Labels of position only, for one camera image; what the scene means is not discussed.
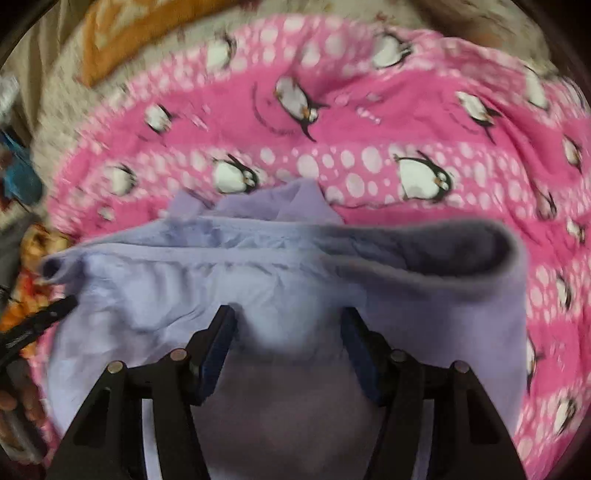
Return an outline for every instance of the metal screw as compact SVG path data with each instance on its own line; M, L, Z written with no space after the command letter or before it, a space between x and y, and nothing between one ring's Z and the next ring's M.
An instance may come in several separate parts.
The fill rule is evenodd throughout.
M170 358L174 362L182 362L187 358L187 351L184 348L175 348L170 352Z
M123 370L123 362L119 362L119 360L111 362L109 365L107 365L107 371L110 374L118 374L122 370Z
M462 360L457 360L454 362L453 368L455 368L461 374L467 374L470 371L470 365L468 365L466 362L463 362Z
M406 353L404 353L402 350L392 350L392 353L390 354L390 360L392 362L401 364L406 360Z

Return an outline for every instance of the white polka dot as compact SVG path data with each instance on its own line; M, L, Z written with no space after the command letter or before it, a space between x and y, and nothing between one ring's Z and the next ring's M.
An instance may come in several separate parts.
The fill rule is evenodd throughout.
M472 158L474 156L474 152L472 151L472 149L470 148L470 145L468 145L467 143L462 143L460 144L460 152L462 153L462 155L464 155L466 158Z
M326 189L324 198L326 198L328 203L337 203L338 205L342 205L345 202L343 192L333 185Z
M343 20L339 17L328 17L326 19L326 26L331 30L336 30L343 24Z
M283 168L277 170L277 172L275 173L275 177L277 177L281 181L284 181L285 183L292 181L294 179L294 176L291 174L291 172Z
M355 67L348 63L343 67L341 72L343 74L343 77L351 78L353 75L355 75Z
M178 183L178 180L177 179L174 179L172 177L170 177L167 180L166 185L168 187L168 191L169 192L176 192L178 190L179 186L180 186L179 183Z
M404 150L399 147L397 144L390 144L388 146L388 155L390 155L390 158L394 158L394 157L406 157L406 153L404 152Z
M181 177L181 180L183 182L183 187L185 187L186 189L192 189L193 188L193 178L191 175L189 175L188 171L184 171L183 175Z
M541 307L542 306L542 292L540 291L540 289L538 287L534 287L531 289L530 292L530 297L531 297L531 302L535 307Z
M538 425L538 428L535 431L535 442L541 443L541 441L544 440L544 434L545 434L544 424L540 423Z
M519 445L517 446L517 453L519 454L521 461L526 460L526 458L530 456L533 446L534 442L532 442L529 437L526 437L519 442Z
M550 282L550 277L548 275L548 270L544 267L539 266L535 271L536 278L540 281L540 283L545 287Z
M304 55L301 58L301 64L304 67L313 67L320 61L320 52L314 43L308 43L304 48Z
M514 202L518 202L521 198L521 186L516 180L509 182L509 198Z
M511 173L513 175L519 174L519 164L517 163L517 160L514 158L511 159Z
M363 179L356 173L349 173L345 183L347 190L353 197L360 198L365 193L365 183L363 183Z
M460 197L457 193L452 193L446 198L446 203L453 207L461 208L464 206L464 199Z
M285 50L283 51L283 58L284 59L291 60L295 56L296 56L296 49L295 49L295 47L292 47L292 46L285 47Z
M266 27L261 31L261 41L263 43L273 43L277 39L277 33L275 27Z
M328 155L328 153L322 155L322 163L326 168L332 168L335 166L335 161Z
M483 210L488 210L491 206L491 198L487 193L482 192L480 194L480 206Z
M370 195L376 196L378 194L378 186L374 181L368 183L368 192Z
M371 173L378 173L382 170L382 157L379 155L379 151L375 147L364 148L361 152L361 160Z
M275 49L273 47L265 48L265 51L262 53L262 60L269 65L273 60L275 60Z
M474 166L474 179L479 187L484 188L486 186L486 168L480 162Z
M351 168L355 165L355 156L349 150L344 150L340 155L340 161L345 168Z
M338 33L329 35L326 42L324 42L324 48L326 49L326 53L337 59L342 58L345 54L345 42Z
M272 165L275 161L275 154L270 148L265 147L261 150L261 160L267 165Z
M301 15L292 15L285 19L285 23L283 23L283 28L286 32L293 33L301 30L304 26L304 17Z
M318 164L311 155L302 155L297 161L297 171L302 177L317 179L320 174Z
M234 58L230 64L230 68L234 71L234 72L241 72L243 70L246 69L246 66L248 65L248 62L246 61L246 58L244 57L237 57Z

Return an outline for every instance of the orange fabric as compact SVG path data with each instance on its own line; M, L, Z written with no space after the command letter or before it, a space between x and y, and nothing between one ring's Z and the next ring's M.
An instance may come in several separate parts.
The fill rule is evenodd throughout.
M40 281L39 275L34 272L43 257L65 250L71 244L68 237L56 230L48 230L40 223L29 227L21 241L21 271L0 318L0 332L16 327L26 317L50 304L52 287ZM35 343L27 345L21 352L22 356L31 358L35 354L35 346Z
M156 0L98 0L85 18L82 83L95 85L152 40L183 23L221 11L235 3L236 0L170 0L157 6ZM136 7L148 11L115 32L99 48L96 44L98 35L108 36L113 33L125 9Z

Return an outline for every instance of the lavender cloth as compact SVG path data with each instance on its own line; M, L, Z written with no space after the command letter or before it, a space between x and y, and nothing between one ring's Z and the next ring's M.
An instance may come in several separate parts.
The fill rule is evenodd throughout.
M338 223L309 181L227 197L214 211L183 195L167 219L46 262L47 278L80 301L48 367L59 430L109 361L156 361L230 304L237 338L215 393L194 410L212 479L363 478L383 411L364 398L343 350L344 306L420 361L468 361L513 431L526 379L526 261L502 225L365 229L228 218ZM419 463L415 471L424 472Z

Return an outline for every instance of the black mechanical arm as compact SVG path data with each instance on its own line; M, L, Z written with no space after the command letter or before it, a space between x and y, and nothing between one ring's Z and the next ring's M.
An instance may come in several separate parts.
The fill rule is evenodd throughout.
M20 333L2 339L0 372L14 357L14 349L20 350L31 338L23 332L38 332L76 305L71 297L61 302L25 323L32 320L35 328L21 326ZM361 389L376 408L385 408L364 480L412 478L423 401L429 399L434 403L434 423L427 480L526 479L509 433L468 364L421 364L392 349L353 308L343 310L340 322ZM163 480L209 480L190 407L202 405L214 393L236 327L234 310L222 306L206 330L158 362L135 368L111 362L66 432L47 480L147 480L141 401L148 398L153 400ZM22 411L17 423L27 423ZM34 428L19 428L25 442L44 455L34 440Z

